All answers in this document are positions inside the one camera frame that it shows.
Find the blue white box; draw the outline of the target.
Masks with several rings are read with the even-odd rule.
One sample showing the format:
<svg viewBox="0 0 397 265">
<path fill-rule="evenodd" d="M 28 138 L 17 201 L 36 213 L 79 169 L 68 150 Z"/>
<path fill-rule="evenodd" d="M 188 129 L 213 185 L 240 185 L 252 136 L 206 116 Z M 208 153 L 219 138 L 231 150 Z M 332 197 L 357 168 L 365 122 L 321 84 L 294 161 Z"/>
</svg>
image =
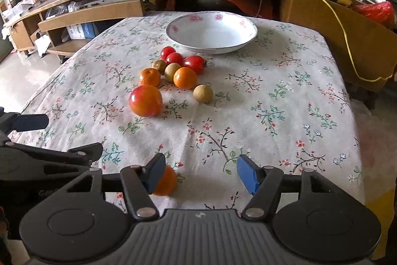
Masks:
<svg viewBox="0 0 397 265">
<path fill-rule="evenodd" d="M 98 29 L 92 22 L 67 26 L 66 30 L 71 40 L 93 39 L 98 35 Z"/>
</svg>

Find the orange tangerine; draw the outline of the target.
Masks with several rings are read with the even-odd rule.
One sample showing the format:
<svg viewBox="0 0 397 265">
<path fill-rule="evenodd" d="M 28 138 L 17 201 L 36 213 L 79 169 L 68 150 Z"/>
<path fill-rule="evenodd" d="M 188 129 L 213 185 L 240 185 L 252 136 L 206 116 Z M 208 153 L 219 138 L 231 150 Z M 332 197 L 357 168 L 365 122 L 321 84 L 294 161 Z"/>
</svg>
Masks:
<svg viewBox="0 0 397 265">
<path fill-rule="evenodd" d="M 146 68 L 139 74 L 139 84 L 157 87 L 160 84 L 161 78 L 162 75 L 157 69 Z"/>
<path fill-rule="evenodd" d="M 194 70 L 188 67 L 179 68 L 173 77 L 174 85 L 179 89 L 192 89 L 197 84 L 197 74 Z"/>
<path fill-rule="evenodd" d="M 178 179 L 176 172 L 171 166 L 166 165 L 164 174 L 153 191 L 153 194 L 156 196 L 169 196 L 176 190 L 177 185 Z"/>
</svg>

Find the wooden tv stand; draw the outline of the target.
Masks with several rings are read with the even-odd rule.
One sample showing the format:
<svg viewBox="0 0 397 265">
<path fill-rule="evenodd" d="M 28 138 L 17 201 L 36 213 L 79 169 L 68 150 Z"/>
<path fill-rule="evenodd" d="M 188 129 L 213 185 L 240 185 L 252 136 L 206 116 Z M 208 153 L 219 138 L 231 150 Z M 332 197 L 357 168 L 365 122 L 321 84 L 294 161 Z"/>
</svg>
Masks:
<svg viewBox="0 0 397 265">
<path fill-rule="evenodd" d="M 36 32 L 47 33 L 51 44 L 60 48 L 63 28 L 72 24 L 138 17 L 150 10 L 226 10 L 316 30 L 349 83 L 379 91 L 387 81 L 396 79 L 396 29 L 374 22 L 338 0 L 129 0 L 44 19 L 50 9 L 71 1 L 80 0 L 45 0 L 10 23 L 15 49 L 33 49 Z"/>
</svg>

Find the large red apple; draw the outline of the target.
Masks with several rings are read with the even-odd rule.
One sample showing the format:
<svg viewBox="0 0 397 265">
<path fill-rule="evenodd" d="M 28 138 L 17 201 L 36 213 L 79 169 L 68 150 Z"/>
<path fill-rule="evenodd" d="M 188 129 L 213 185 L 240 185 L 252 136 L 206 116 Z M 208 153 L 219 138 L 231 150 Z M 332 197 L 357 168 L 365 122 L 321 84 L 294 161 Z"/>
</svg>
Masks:
<svg viewBox="0 0 397 265">
<path fill-rule="evenodd" d="M 152 117 L 162 109 L 162 95 L 152 85 L 141 85 L 134 88 L 128 100 L 132 112 L 141 117 Z"/>
</svg>

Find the red plastic bag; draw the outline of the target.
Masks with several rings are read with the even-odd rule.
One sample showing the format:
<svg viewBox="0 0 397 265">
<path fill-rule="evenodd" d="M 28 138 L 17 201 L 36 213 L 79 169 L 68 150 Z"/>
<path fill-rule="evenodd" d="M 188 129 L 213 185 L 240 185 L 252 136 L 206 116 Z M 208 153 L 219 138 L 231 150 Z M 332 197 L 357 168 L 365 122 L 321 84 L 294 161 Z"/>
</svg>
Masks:
<svg viewBox="0 0 397 265">
<path fill-rule="evenodd" d="M 352 9 L 387 28 L 391 28 L 394 24 L 394 8 L 389 1 L 376 4 L 354 5 Z"/>
</svg>

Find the floral white tablecloth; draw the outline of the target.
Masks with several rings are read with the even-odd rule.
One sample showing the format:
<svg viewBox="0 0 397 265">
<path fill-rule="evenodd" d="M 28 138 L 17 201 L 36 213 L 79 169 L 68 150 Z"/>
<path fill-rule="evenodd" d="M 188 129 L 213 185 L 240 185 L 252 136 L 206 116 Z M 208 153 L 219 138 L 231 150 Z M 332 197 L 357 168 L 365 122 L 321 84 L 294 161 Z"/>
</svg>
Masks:
<svg viewBox="0 0 397 265">
<path fill-rule="evenodd" d="M 100 142 L 96 162 L 113 174 L 163 153 L 178 187 L 157 197 L 164 208 L 235 208 L 249 194 L 237 158 L 286 174 L 313 169 L 359 201 L 364 199 L 356 123 L 344 82 L 324 38 L 314 30 L 255 19 L 256 39 L 241 50 L 207 56 L 199 83 L 212 88 L 208 104 L 163 82 L 162 111 L 132 113 L 139 73 L 169 45 L 175 13 L 124 19 L 58 68 L 26 104 L 45 113 L 43 130 L 13 133 L 18 143 L 64 151 Z"/>
</svg>

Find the red cherry tomato back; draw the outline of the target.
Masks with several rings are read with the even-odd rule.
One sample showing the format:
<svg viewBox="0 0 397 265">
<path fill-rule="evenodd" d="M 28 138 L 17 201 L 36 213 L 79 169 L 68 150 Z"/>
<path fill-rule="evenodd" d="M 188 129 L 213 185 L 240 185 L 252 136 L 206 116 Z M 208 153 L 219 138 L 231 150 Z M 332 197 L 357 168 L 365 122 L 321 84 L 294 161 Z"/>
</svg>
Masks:
<svg viewBox="0 0 397 265">
<path fill-rule="evenodd" d="M 167 57 L 174 52 L 175 49 L 172 46 L 165 46 L 160 53 L 160 58 L 166 61 Z"/>
</svg>

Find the white floral ceramic bowl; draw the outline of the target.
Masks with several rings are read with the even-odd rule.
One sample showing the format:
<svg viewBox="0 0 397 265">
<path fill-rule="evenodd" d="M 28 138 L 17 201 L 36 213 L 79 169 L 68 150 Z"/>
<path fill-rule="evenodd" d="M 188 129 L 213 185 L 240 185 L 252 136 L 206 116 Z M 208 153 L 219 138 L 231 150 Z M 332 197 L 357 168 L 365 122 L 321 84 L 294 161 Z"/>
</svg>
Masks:
<svg viewBox="0 0 397 265">
<path fill-rule="evenodd" d="M 228 54 L 251 43 L 258 35 L 247 17 L 224 11 L 187 13 L 171 21 L 167 37 L 181 47 L 201 54 Z"/>
</svg>

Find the brown longan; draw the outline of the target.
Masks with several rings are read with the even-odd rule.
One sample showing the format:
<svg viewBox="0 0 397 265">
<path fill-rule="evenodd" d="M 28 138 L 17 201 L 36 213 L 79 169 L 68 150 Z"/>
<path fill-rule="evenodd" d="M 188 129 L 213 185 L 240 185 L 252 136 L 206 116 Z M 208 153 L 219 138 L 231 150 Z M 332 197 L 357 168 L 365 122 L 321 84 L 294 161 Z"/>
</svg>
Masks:
<svg viewBox="0 0 397 265">
<path fill-rule="evenodd" d="M 208 85 L 198 85 L 193 90 L 193 98 L 197 102 L 208 104 L 213 98 L 213 90 Z"/>
<path fill-rule="evenodd" d="M 174 75 L 180 68 L 181 66 L 178 63 L 170 63 L 164 70 L 165 80 L 168 82 L 173 82 Z"/>
<path fill-rule="evenodd" d="M 159 59 L 159 60 L 153 61 L 153 63 L 151 64 L 151 67 L 152 67 L 153 69 L 158 70 L 159 73 L 160 73 L 161 75 L 163 75 L 164 72 L 165 72 L 165 69 L 166 69 L 166 67 L 167 67 L 167 62 L 166 62 L 166 61 L 163 61 L 162 59 Z"/>
</svg>

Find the red cherry tomato large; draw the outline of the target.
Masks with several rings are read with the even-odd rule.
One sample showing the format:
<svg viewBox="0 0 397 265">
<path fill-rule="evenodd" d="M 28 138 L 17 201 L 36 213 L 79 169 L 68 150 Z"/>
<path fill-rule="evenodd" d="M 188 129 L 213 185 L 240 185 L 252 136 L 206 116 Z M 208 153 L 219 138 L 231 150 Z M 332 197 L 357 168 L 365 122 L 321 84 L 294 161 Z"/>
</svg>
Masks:
<svg viewBox="0 0 397 265">
<path fill-rule="evenodd" d="M 192 69 L 197 75 L 200 75 L 205 68 L 205 60 L 201 56 L 188 56 L 183 61 L 183 66 Z"/>
</svg>

